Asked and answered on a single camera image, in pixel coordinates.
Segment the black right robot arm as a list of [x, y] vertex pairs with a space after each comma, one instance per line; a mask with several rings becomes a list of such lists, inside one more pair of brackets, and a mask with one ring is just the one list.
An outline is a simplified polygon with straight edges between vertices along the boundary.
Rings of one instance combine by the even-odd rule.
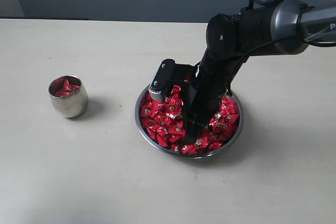
[[335, 4], [310, 7], [299, 0], [217, 14], [206, 28], [207, 48], [190, 77], [187, 144], [193, 144], [219, 109], [223, 95], [251, 56], [297, 55], [308, 46], [335, 46]]

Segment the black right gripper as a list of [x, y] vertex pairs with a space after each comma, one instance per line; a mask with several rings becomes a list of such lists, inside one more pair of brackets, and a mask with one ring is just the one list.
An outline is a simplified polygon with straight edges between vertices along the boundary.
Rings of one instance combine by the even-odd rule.
[[182, 65], [184, 88], [185, 144], [194, 144], [208, 127], [210, 119], [219, 110], [222, 96], [229, 90], [230, 83], [241, 67], [240, 55], [217, 59], [209, 50], [198, 65]]

